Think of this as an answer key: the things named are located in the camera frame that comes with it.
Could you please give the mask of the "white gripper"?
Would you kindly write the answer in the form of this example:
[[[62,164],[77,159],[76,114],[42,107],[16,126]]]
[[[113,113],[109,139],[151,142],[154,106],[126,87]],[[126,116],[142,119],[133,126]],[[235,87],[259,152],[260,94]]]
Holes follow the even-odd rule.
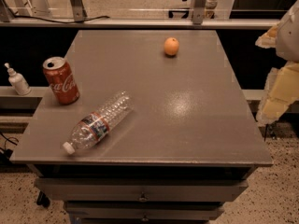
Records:
[[[263,97],[258,106],[256,120],[259,125],[272,124],[299,99],[299,0],[280,20],[259,36],[257,47],[270,49],[276,47],[276,54],[286,64],[272,68],[265,81]]]

